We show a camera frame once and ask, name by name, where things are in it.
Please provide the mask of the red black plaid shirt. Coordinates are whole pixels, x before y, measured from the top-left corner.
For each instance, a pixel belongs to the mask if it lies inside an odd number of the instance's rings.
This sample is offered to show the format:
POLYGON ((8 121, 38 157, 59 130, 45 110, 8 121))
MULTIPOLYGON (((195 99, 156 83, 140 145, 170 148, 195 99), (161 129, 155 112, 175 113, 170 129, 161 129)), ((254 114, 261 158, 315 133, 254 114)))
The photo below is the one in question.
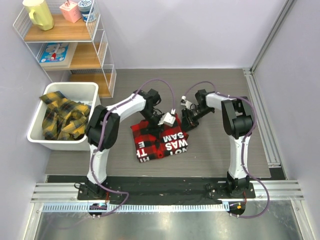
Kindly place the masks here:
POLYGON ((149 122, 146 120, 141 120, 130 127, 136 158, 140 163, 187 152, 189 135, 181 129, 181 120, 178 115, 175 115, 173 126, 164 124, 163 127, 164 129, 157 136, 148 132, 149 122))

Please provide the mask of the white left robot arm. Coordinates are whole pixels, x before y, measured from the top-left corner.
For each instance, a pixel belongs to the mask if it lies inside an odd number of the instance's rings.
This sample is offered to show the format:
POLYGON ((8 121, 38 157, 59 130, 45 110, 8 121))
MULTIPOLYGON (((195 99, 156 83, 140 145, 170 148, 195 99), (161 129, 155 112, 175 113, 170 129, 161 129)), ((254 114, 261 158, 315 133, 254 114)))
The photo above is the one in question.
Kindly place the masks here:
POLYGON ((146 130, 142 132, 160 136, 164 130, 164 126, 159 125, 163 114, 155 110, 160 102, 161 97, 156 90, 136 90, 114 105, 94 108, 85 130, 90 147, 89 172, 84 184, 78 188, 79 200, 100 200, 106 195, 108 155, 117 140, 121 121, 139 112, 146 120, 146 130))

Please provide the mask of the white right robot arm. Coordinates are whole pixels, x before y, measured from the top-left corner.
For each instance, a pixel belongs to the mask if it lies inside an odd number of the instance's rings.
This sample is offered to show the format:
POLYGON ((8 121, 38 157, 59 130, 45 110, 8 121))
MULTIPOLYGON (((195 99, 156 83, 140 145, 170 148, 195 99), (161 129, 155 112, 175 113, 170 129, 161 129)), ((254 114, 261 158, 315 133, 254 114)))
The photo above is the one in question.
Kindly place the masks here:
POLYGON ((246 97, 224 95, 219 92, 196 92, 197 104, 181 97, 181 129, 191 131, 199 125, 199 119, 215 110, 222 113, 222 123, 230 142, 230 164, 224 190, 233 198, 240 198, 250 188, 250 175, 247 167, 248 148, 253 130, 257 125, 251 102, 246 97))

